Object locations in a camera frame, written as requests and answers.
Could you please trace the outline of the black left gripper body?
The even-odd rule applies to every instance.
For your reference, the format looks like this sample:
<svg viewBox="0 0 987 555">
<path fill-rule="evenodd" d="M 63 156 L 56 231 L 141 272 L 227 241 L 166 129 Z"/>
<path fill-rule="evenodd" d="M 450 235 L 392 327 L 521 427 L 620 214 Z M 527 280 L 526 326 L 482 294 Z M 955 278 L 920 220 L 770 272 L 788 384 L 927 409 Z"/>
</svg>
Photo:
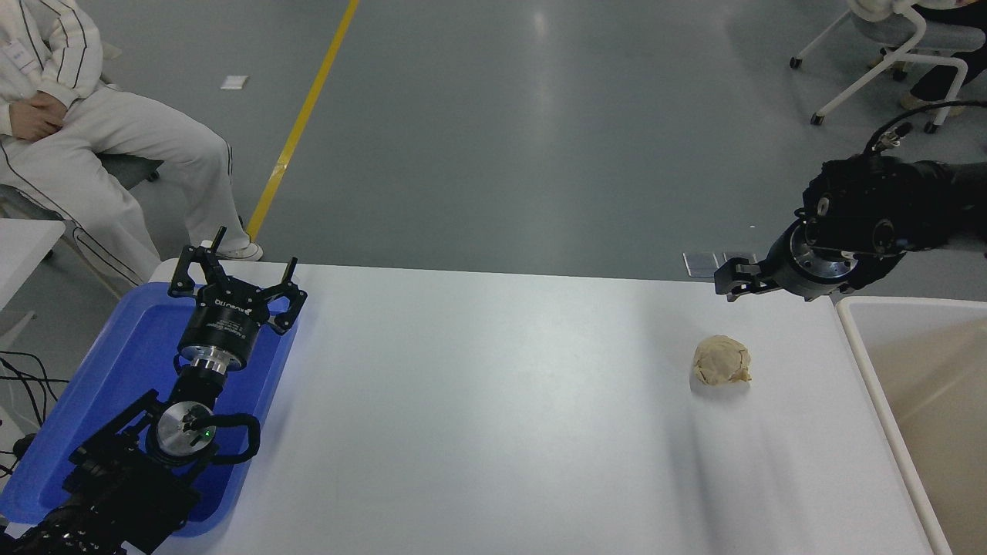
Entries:
<svg viewBox="0 0 987 555">
<path fill-rule="evenodd" d="M 188 361 L 210 351 L 225 352 L 247 363 L 261 325 L 269 317 L 268 300 L 258 287 L 200 287 L 195 291 L 193 316 L 177 344 Z"/>
</svg>

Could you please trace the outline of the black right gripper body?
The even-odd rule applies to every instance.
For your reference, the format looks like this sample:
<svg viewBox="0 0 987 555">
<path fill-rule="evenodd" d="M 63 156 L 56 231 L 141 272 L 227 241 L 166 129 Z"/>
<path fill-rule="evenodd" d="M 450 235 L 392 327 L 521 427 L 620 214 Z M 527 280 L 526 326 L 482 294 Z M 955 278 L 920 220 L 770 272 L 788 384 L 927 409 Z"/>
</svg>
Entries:
<svg viewBox="0 0 987 555">
<path fill-rule="evenodd" d="M 774 242 L 766 257 L 769 281 L 779 288 L 810 298 L 810 280 L 803 271 L 803 262 L 810 259 L 810 247 L 805 243 L 803 225 L 793 222 Z"/>
</svg>

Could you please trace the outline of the person's hand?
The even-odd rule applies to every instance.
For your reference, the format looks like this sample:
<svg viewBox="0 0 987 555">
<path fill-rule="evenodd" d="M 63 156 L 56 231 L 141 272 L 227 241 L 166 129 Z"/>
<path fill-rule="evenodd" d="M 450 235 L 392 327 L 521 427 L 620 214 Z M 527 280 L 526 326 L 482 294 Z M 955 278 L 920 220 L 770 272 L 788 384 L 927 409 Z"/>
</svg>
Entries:
<svg viewBox="0 0 987 555">
<path fill-rule="evenodd" d="M 11 136 L 35 142 L 60 131 L 65 123 L 67 106 L 47 92 L 13 102 L 8 109 Z"/>
</svg>

